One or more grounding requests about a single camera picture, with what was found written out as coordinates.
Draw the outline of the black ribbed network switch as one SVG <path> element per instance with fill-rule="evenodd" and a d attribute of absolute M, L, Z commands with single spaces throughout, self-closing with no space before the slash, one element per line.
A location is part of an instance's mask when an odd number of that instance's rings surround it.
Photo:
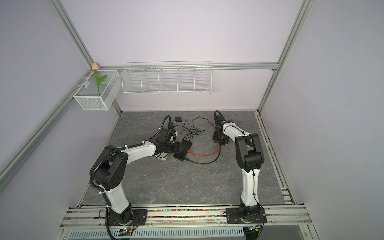
<path fill-rule="evenodd" d="M 182 140 L 182 142 L 178 143 L 177 152 L 174 153 L 174 158 L 179 161 L 184 161 L 191 146 L 192 143 L 190 141 Z"/>

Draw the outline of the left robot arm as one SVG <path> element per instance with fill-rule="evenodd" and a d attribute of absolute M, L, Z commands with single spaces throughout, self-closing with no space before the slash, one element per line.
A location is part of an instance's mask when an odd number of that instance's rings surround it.
<path fill-rule="evenodd" d="M 132 225 L 136 217 L 122 186 L 126 166 L 146 157 L 164 161 L 170 154 L 181 153 L 182 145 L 176 138 L 177 132 L 168 115 L 158 132 L 141 143 L 120 148 L 109 145 L 103 149 L 90 170 L 89 185 L 106 201 L 107 226 Z"/>

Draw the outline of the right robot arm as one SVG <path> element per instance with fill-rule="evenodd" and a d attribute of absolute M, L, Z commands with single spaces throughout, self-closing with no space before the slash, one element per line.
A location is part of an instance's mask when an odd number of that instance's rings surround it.
<path fill-rule="evenodd" d="M 240 219 L 245 221 L 247 216 L 255 216 L 256 221 L 262 225 L 265 221 L 264 208 L 258 197 L 258 178 L 265 162 L 261 139 L 256 133 L 242 130 L 233 121 L 227 121 L 220 111 L 214 112 L 215 132 L 214 141 L 235 143 L 235 156 L 242 171 L 242 194 L 240 197 Z"/>

